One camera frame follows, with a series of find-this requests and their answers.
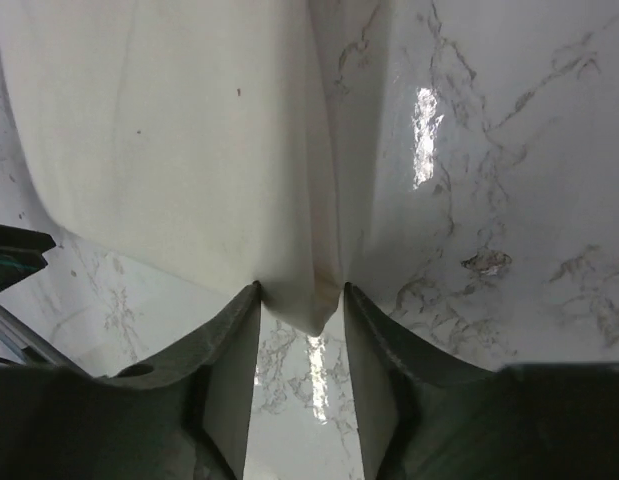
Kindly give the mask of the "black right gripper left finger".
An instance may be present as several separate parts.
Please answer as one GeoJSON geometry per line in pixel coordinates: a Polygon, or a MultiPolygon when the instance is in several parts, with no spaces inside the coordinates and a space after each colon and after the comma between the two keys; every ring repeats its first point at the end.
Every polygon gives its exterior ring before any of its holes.
{"type": "Polygon", "coordinates": [[[118,374],[0,361],[0,479],[240,479],[261,287],[118,374]]]}

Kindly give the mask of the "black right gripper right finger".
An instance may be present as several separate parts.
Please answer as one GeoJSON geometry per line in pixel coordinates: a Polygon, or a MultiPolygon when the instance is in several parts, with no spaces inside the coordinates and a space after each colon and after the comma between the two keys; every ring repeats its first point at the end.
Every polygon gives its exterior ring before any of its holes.
{"type": "Polygon", "coordinates": [[[344,289],[368,479],[619,479],[619,363],[462,361],[344,289]]]}

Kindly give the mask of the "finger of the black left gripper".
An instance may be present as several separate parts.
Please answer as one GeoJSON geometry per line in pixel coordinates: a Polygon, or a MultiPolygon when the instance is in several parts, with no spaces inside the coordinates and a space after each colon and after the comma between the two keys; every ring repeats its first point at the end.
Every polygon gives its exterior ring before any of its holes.
{"type": "Polygon", "coordinates": [[[0,293],[43,270],[43,254],[55,247],[49,234],[0,225],[0,293]]]}

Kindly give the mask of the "cream white t shirt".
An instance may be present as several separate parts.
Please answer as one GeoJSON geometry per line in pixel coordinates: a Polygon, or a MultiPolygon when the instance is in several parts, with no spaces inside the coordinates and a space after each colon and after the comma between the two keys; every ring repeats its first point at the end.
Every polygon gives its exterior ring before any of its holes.
{"type": "Polygon", "coordinates": [[[36,192],[68,231],[318,335],[368,230],[389,1],[0,1],[36,192]]]}

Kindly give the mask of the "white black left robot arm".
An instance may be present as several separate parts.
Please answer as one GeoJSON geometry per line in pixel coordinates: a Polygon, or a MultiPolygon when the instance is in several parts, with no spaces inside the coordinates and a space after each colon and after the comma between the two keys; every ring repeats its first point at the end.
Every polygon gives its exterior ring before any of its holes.
{"type": "MultiPolygon", "coordinates": [[[[44,254],[56,247],[43,232],[0,224],[0,293],[45,269],[44,254]]],[[[83,370],[0,305],[0,340],[24,364],[83,370]]]]}

